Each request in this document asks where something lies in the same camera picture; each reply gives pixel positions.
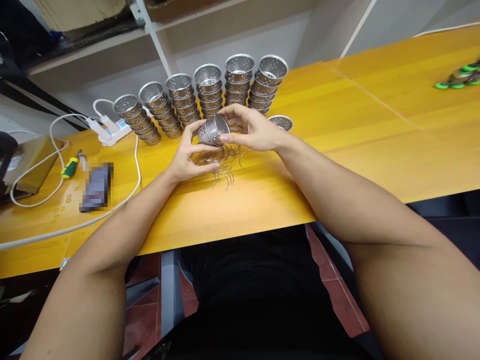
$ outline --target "person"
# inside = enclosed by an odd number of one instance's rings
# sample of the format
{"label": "person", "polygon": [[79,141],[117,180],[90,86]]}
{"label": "person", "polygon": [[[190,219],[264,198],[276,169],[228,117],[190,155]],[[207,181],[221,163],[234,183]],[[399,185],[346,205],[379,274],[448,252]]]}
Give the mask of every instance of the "person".
{"label": "person", "polygon": [[[224,143],[274,151],[318,219],[346,248],[365,316],[387,359],[480,359],[480,276],[439,231],[392,194],[319,153],[253,109],[220,111]],[[58,276],[23,360],[120,359],[124,276],[179,182],[195,166],[203,124],[186,127],[168,168],[108,218]],[[337,320],[305,228],[262,232],[183,249],[198,311],[146,359],[371,359]]]}

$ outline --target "stack of metal cups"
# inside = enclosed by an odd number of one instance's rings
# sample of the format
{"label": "stack of metal cups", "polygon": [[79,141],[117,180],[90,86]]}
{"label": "stack of metal cups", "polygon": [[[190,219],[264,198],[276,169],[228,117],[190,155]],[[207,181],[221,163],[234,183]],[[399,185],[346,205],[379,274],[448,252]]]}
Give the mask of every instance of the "stack of metal cups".
{"label": "stack of metal cups", "polygon": [[172,75],[166,80],[165,86],[176,114],[184,127],[200,119],[192,78],[189,75],[184,73]]}
{"label": "stack of metal cups", "polygon": [[135,95],[120,96],[113,102],[112,108],[147,145],[156,145],[162,139],[157,127]]}
{"label": "stack of metal cups", "polygon": [[215,64],[200,66],[193,73],[204,119],[212,119],[222,105],[222,70]]}
{"label": "stack of metal cups", "polygon": [[138,92],[138,98],[169,138],[175,139],[182,134],[182,127],[161,83],[158,81],[146,83]]}
{"label": "stack of metal cups", "polygon": [[254,66],[254,58],[247,54],[236,54],[225,61],[225,106],[247,104]]}
{"label": "stack of metal cups", "polygon": [[251,85],[248,107],[265,115],[277,93],[282,79],[289,72],[285,60],[276,55],[265,55],[258,63],[258,71]]}

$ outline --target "hand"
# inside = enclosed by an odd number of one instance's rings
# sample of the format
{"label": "hand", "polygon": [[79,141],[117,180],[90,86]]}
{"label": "hand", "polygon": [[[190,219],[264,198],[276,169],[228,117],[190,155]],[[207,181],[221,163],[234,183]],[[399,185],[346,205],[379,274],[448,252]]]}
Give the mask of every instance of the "hand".
{"label": "hand", "polygon": [[164,171],[164,173],[167,173],[176,183],[192,179],[198,175],[210,173],[220,168],[220,164],[218,163],[197,166],[190,159],[195,153],[217,152],[220,150],[220,148],[216,146],[203,144],[192,145],[192,137],[196,135],[197,130],[204,123],[205,120],[197,120],[185,128],[181,136],[180,145],[170,165],[168,165]]}
{"label": "hand", "polygon": [[229,144],[238,144],[252,150],[276,150],[289,134],[269,121],[257,110],[240,104],[232,104],[221,109],[219,114],[228,118],[230,131],[237,132],[222,135],[220,141]]}

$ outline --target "phone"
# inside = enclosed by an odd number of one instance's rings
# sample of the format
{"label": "phone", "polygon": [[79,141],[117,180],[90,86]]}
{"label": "phone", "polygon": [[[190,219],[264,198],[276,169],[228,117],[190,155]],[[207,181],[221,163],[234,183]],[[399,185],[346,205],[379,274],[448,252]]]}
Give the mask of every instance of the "phone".
{"label": "phone", "polygon": [[101,210],[107,206],[113,171],[114,164],[112,162],[107,162],[102,166],[92,168],[80,205],[81,213]]}

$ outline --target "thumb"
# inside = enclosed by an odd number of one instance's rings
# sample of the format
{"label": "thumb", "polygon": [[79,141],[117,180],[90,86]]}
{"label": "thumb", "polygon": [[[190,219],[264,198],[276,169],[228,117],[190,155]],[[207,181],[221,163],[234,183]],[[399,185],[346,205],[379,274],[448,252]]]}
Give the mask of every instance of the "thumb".
{"label": "thumb", "polygon": [[220,136],[220,141],[222,143],[248,146],[249,136],[245,134],[228,133]]}
{"label": "thumb", "polygon": [[212,171],[218,170],[220,168],[219,163],[211,163],[207,165],[200,165],[196,167],[197,176],[211,173]]}

